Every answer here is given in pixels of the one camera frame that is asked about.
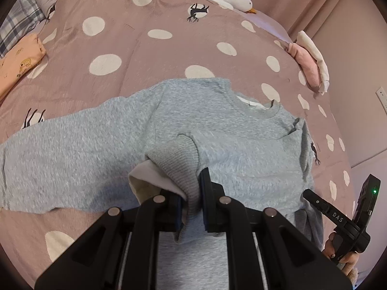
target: power socket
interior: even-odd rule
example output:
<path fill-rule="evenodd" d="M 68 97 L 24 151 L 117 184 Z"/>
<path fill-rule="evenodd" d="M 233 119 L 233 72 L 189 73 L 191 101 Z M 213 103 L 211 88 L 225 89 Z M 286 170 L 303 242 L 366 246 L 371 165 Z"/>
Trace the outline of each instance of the power socket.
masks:
<path fill-rule="evenodd" d="M 386 111 L 387 113 L 387 94 L 384 91 L 383 87 L 380 87 L 376 94 L 378 95 L 378 98 L 383 105 L 384 111 Z"/>

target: bed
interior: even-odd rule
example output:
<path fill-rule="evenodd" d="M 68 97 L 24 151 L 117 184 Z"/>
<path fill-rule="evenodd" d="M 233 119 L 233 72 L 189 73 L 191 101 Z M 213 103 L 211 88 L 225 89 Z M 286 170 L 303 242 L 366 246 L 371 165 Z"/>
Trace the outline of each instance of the bed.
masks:
<path fill-rule="evenodd" d="M 193 6 L 209 6 L 208 12 L 191 22 Z M 312 170 L 315 191 L 351 217 L 350 166 L 329 93 L 317 94 L 307 85 L 284 50 L 290 38 L 278 23 L 247 16 L 211 0 L 58 0 L 39 33 L 47 55 L 0 106 L 0 143 L 25 126 L 128 97 L 162 80 L 223 77 L 235 92 L 261 103 L 277 100 L 307 120 L 320 160 Z M 78 55 L 81 48 L 88 51 Z M 90 63 L 97 58 L 106 64 L 94 71 Z M 0 244 L 33 287 L 99 216 L 64 208 L 45 214 L 1 209 Z M 324 219 L 324 239 L 333 228 Z"/>

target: beige wall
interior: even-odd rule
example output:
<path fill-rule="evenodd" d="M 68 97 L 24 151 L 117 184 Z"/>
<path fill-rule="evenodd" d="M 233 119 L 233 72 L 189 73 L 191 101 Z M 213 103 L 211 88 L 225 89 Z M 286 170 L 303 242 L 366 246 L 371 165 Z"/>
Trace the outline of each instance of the beige wall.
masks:
<path fill-rule="evenodd" d="M 367 271 L 387 245 L 387 115 L 375 94 L 380 86 L 387 90 L 387 24 L 372 0 L 340 0 L 313 40 L 329 68 L 330 105 L 355 195 L 368 174 L 382 181 L 367 229 L 371 243 L 357 265 Z"/>

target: checkered blanket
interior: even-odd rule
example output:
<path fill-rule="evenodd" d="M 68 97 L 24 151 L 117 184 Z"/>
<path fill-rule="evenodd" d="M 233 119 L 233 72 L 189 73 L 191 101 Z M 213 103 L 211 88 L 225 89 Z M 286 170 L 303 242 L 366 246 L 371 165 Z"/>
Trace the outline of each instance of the checkered blanket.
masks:
<path fill-rule="evenodd" d="M 35 0 L 17 0 L 0 27 L 0 58 L 44 18 Z"/>

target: neckline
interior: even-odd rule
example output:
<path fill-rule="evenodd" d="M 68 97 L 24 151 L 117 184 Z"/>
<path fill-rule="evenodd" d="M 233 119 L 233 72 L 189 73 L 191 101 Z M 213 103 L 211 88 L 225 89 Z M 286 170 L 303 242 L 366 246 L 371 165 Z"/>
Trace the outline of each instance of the neckline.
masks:
<path fill-rule="evenodd" d="M 274 117 L 280 110 L 281 104 L 278 103 L 276 100 L 272 100 L 271 102 L 265 103 L 264 106 L 268 108 L 267 110 L 262 110 L 259 108 L 254 108 L 249 106 L 247 103 L 244 103 L 241 101 L 237 96 L 243 97 L 249 101 L 258 102 L 256 99 L 247 97 L 243 94 L 238 93 L 238 95 L 231 89 L 231 83 L 229 80 L 223 80 L 223 88 L 224 93 L 229 100 L 229 102 L 234 105 L 237 109 L 239 109 L 241 112 L 252 116 L 257 119 L 269 119 Z"/>

